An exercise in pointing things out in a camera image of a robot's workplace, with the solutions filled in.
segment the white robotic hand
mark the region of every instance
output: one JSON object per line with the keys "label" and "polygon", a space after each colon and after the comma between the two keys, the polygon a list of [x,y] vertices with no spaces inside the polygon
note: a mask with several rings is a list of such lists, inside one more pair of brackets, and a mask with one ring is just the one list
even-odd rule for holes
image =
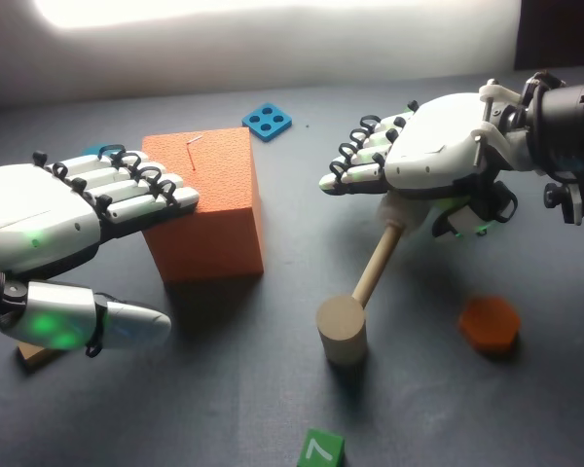
{"label": "white robotic hand", "polygon": [[163,341],[170,321],[146,305],[45,280],[98,246],[194,211],[199,194],[121,145],[46,165],[0,167],[0,330],[45,348],[129,347]]}
{"label": "white robotic hand", "polygon": [[502,133],[514,111],[511,92],[490,82],[480,93],[446,95],[421,106],[412,101],[409,112],[386,119],[363,117],[320,180],[321,190],[395,191],[436,201],[443,213],[433,225],[435,237],[485,234],[488,223],[507,222],[517,208],[515,196],[495,181],[499,170],[533,169],[520,152],[525,137]]}

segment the wooden block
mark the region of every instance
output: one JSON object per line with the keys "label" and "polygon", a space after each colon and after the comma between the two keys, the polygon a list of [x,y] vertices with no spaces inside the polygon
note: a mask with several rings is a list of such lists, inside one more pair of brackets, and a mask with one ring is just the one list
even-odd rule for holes
{"label": "wooden block", "polygon": [[520,326],[513,306],[500,297],[470,300],[458,320],[458,327],[476,350],[494,355],[512,348]]}
{"label": "wooden block", "polygon": [[[190,144],[189,158],[187,143]],[[143,152],[200,194],[197,210],[143,234],[164,282],[264,271],[260,194],[248,128],[147,136]]]}
{"label": "wooden block", "polygon": [[18,351],[27,368],[37,367],[46,363],[60,353],[59,350],[38,347],[25,342],[18,342]]}
{"label": "wooden block", "polygon": [[327,360],[349,366],[360,362],[368,350],[366,313],[350,295],[324,302],[315,316]]}
{"label": "wooden block", "polygon": [[310,429],[303,444],[298,467],[339,467],[344,458],[344,438]]}

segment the blue object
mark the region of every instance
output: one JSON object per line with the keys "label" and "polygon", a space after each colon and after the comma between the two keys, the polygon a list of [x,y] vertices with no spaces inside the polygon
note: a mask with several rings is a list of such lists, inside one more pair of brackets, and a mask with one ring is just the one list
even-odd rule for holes
{"label": "blue object", "polygon": [[95,154],[97,155],[99,153],[99,150],[101,148],[103,148],[104,146],[108,146],[107,144],[95,144],[94,146],[89,146],[89,148],[85,149],[82,152],[83,156],[88,156],[89,154]]}
{"label": "blue object", "polygon": [[291,127],[292,119],[276,105],[266,103],[244,117],[242,125],[248,126],[254,135],[268,142]]}

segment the orange box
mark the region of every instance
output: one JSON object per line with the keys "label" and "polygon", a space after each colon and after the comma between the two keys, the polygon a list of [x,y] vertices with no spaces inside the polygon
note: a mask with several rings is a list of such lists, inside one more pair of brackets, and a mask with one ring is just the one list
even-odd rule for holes
{"label": "orange box", "polygon": [[[190,144],[190,156],[187,143]],[[260,193],[248,128],[159,134],[143,152],[200,194],[194,214],[143,232],[163,281],[264,272]]]}

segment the white number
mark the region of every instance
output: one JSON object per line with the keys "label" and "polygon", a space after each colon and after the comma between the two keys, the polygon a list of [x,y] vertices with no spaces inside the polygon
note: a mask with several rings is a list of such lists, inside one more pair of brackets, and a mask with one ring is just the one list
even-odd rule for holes
{"label": "white number", "polygon": [[310,446],[308,447],[308,453],[305,454],[305,459],[311,458],[311,453],[313,452],[314,449],[317,450],[318,454],[320,454],[322,457],[327,459],[329,462],[331,462],[333,460],[333,456],[330,453],[328,453],[326,450],[321,448],[320,445],[318,444],[318,442],[314,438],[310,439]]}

